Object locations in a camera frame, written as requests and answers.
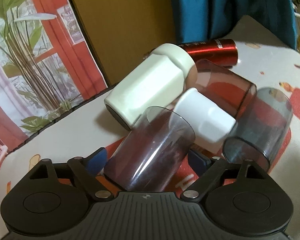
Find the clear purple plastic cup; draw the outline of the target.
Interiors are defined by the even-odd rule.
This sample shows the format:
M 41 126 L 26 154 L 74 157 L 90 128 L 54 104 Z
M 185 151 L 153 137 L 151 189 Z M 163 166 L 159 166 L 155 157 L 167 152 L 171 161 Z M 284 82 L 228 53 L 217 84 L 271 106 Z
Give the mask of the clear purple plastic cup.
M 104 176 L 132 192 L 162 192 L 185 159 L 195 134 L 174 111 L 148 107 L 104 167 Z

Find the small white paper cup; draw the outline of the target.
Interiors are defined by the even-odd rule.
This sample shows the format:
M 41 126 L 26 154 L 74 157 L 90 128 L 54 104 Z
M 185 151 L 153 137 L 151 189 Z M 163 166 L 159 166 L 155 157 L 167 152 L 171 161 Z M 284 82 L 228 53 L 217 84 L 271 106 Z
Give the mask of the small white paper cup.
M 188 89 L 178 100 L 173 111 L 193 128 L 195 144 L 216 154 L 236 124 L 236 120 L 216 103 L 198 92 Z

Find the clear grey plastic cup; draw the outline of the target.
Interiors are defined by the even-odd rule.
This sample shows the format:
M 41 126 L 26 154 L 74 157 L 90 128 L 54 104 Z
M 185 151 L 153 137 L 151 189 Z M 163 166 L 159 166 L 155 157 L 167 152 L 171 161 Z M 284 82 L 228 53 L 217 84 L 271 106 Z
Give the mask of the clear grey plastic cup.
M 223 144 L 229 163 L 255 161 L 268 171 L 288 132 L 293 117 L 289 98 L 276 88 L 260 88 Z

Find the clear brown plastic cup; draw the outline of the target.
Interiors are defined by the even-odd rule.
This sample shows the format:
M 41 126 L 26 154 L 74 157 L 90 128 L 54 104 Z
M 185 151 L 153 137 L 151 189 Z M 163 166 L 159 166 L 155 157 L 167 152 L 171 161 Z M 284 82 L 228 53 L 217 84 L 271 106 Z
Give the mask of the clear brown plastic cup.
M 231 70 L 206 59 L 191 67 L 185 88 L 196 88 L 238 120 L 256 95 L 256 85 Z

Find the printed room backdrop cloth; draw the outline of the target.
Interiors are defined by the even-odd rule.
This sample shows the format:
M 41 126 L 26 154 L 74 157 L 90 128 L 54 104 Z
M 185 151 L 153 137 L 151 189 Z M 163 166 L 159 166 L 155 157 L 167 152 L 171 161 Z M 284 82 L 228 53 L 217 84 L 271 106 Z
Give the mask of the printed room backdrop cloth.
M 106 86 L 69 0 L 0 0 L 0 166 Z

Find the large white bottle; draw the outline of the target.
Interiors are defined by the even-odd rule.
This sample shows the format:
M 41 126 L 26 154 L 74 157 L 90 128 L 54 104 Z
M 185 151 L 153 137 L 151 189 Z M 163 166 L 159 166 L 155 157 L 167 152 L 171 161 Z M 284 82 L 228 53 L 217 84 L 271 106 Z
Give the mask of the large white bottle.
M 166 107 L 184 91 L 194 65 L 183 48 L 162 44 L 111 90 L 104 104 L 129 131 L 148 107 Z

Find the red metal bottle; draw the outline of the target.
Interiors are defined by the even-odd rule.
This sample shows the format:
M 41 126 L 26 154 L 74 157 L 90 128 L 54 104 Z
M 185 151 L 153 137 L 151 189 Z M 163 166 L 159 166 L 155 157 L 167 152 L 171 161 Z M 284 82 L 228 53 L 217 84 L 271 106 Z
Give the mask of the red metal bottle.
M 183 43 L 179 44 L 179 47 L 183 48 L 194 62 L 206 59 L 223 67 L 232 67 L 238 62 L 237 46 L 232 39 Z

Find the printed bear table mat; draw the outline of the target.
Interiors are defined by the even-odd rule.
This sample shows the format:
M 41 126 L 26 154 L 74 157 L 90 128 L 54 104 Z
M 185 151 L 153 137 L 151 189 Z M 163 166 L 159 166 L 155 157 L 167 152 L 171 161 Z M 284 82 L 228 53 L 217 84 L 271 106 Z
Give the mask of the printed bear table mat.
M 300 54 L 248 16 L 228 37 L 236 42 L 239 54 L 232 70 L 258 88 L 281 90 L 292 102 L 290 132 L 270 175 L 292 199 L 294 215 L 287 233 L 300 239 Z M 105 109 L 104 98 L 101 94 L 79 107 L 5 158 L 0 168 L 0 203 L 40 159 L 61 163 L 100 147 L 114 152 L 127 132 Z

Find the yellow wooden panel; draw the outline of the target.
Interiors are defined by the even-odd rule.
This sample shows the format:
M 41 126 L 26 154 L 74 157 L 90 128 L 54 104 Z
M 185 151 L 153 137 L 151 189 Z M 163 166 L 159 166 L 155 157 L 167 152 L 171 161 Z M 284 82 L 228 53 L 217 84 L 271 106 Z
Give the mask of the yellow wooden panel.
M 150 50 L 175 43 L 171 0 L 71 0 L 106 81 L 113 85 Z

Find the blue curtain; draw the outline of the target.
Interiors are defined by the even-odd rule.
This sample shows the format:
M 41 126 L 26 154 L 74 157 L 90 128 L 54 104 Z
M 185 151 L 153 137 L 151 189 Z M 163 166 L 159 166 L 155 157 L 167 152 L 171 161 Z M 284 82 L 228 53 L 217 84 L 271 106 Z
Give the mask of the blue curtain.
M 178 43 L 221 38 L 243 16 L 250 16 L 296 48 L 296 22 L 292 0 L 171 0 Z

